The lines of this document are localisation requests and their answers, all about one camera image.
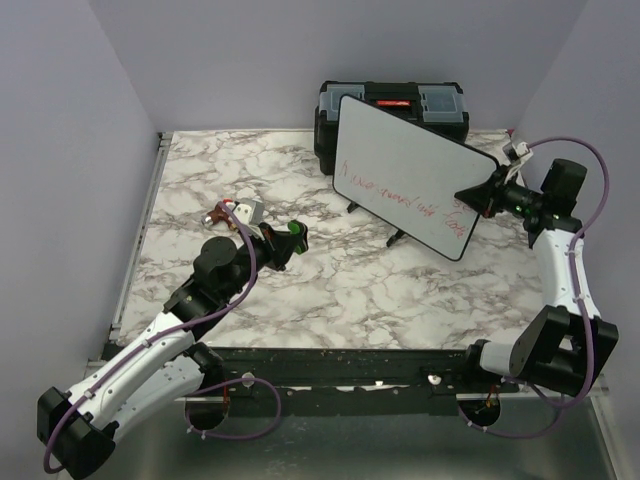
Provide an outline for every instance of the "gray wall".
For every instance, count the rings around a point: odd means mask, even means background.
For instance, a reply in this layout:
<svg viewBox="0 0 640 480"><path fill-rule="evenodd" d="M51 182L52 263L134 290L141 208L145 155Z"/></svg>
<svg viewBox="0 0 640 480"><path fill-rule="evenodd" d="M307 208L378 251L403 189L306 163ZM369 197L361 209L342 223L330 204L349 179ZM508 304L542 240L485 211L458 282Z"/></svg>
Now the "gray wall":
<svg viewBox="0 0 640 480"><path fill-rule="evenodd" d="M526 110L519 133L527 140L575 135L593 142L608 161L611 196L586 239L585 264L603 317L620 329L606 368L617 420L640 476L640 3L590 0L566 45ZM589 215L602 192L597 163L579 148L540 148L526 171L538 185L554 157L589 167L578 213Z"/></svg>
<svg viewBox="0 0 640 480"><path fill-rule="evenodd" d="M85 0L0 3L0 476L34 480L36 400L105 339L157 137Z"/></svg>
<svg viewBox="0 0 640 480"><path fill-rule="evenodd" d="M585 0L90 0L159 130L310 127L324 80L460 82L512 127Z"/></svg>

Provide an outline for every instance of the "black stand leg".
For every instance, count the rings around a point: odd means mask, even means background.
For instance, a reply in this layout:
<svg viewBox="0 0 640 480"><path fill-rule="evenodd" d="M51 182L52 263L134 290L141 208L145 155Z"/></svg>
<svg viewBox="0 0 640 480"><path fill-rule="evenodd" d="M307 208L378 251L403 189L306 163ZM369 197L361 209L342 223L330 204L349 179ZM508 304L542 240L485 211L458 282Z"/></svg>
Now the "black stand leg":
<svg viewBox="0 0 640 480"><path fill-rule="evenodd" d="M395 234L389 237L389 240L387 240L387 247L390 247L391 245L396 243L398 240L400 240L402 237L404 237L404 232L402 230L398 230Z"/></svg>

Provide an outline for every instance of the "whiteboard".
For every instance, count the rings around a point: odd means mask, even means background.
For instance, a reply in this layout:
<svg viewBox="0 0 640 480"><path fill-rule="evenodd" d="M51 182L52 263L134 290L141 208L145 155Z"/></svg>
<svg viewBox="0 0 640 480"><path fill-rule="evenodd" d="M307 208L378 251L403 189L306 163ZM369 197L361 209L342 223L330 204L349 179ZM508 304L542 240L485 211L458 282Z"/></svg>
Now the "whiteboard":
<svg viewBox="0 0 640 480"><path fill-rule="evenodd" d="M450 260L462 258L479 216L454 194L497 167L491 155L342 98L335 191Z"/></svg>

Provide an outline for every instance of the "white marble surface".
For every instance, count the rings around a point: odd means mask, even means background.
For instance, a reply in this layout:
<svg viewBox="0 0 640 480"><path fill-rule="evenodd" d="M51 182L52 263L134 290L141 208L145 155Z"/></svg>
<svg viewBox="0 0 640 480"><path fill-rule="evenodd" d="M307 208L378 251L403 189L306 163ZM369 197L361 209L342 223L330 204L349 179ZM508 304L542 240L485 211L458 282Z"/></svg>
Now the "white marble surface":
<svg viewBox="0 0 640 480"><path fill-rule="evenodd" d="M504 132L468 143L506 161ZM217 346L464 348L513 339L541 305L533 253L510 216L481 219L454 263L348 202L320 173L309 131L180 132L173 138L123 316L131 341L191 274L202 243L232 235L201 215L222 197L261 198L266 221L309 226L310 250L263 271L246 301L204 340Z"/></svg>

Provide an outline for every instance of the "toolbox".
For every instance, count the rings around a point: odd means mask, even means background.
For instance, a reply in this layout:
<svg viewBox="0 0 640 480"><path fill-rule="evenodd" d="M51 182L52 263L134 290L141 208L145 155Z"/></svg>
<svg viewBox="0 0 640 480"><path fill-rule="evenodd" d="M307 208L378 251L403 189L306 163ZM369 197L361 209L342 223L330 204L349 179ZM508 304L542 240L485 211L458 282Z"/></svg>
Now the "toolbox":
<svg viewBox="0 0 640 480"><path fill-rule="evenodd" d="M320 88L313 141L314 151L320 159L320 170L325 175L333 175L335 170L340 99L344 95L356 97L461 143L469 133L469 113L462 88L455 82L327 81Z"/></svg>

